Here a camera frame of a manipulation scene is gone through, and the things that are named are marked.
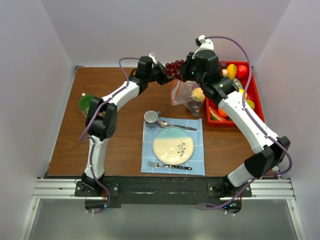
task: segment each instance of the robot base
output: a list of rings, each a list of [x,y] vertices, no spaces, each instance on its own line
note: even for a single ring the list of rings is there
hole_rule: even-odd
[[[122,204],[195,205],[202,202],[220,205],[222,196],[214,186],[222,182],[223,177],[183,176],[104,176],[101,180],[110,191],[108,208],[121,208]],[[236,191],[223,197],[235,194]],[[92,197],[93,190],[78,181],[74,195]],[[242,196],[251,197],[251,189],[244,191]]]

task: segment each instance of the green object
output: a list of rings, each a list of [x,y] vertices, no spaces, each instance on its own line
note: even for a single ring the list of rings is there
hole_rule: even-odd
[[[255,103],[249,99],[245,100],[246,103],[252,108],[252,110],[255,110]]]
[[[91,100],[94,98],[95,96],[93,95],[84,95],[83,97],[81,97],[78,101],[78,107],[82,110],[82,111],[88,111],[89,107],[90,107],[90,103]]]

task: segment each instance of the white wall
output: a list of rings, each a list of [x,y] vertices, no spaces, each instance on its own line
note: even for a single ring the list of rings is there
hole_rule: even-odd
[[[42,2],[74,65],[117,66],[122,57],[150,52],[163,63],[185,59],[202,34],[237,39],[255,63],[290,0]],[[220,59],[244,59],[233,43],[214,44]]]
[[[51,159],[72,64],[40,0],[0,1],[0,239],[19,238]]]
[[[310,240],[320,234],[319,13],[318,0],[292,0],[253,68],[266,122],[291,140],[288,176]]]

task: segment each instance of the fork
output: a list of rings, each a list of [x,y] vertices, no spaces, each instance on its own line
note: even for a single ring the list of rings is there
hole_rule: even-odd
[[[192,170],[192,167],[189,166],[179,166],[179,165],[168,165],[168,164],[162,164],[157,163],[153,161],[148,161],[148,166],[152,168],[174,168],[174,169],[184,169],[184,170]]]

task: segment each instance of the white cup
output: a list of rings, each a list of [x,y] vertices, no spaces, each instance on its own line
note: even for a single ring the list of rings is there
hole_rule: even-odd
[[[160,115],[161,112],[159,111],[147,111],[143,116],[146,126],[150,129],[157,126],[157,121]]]

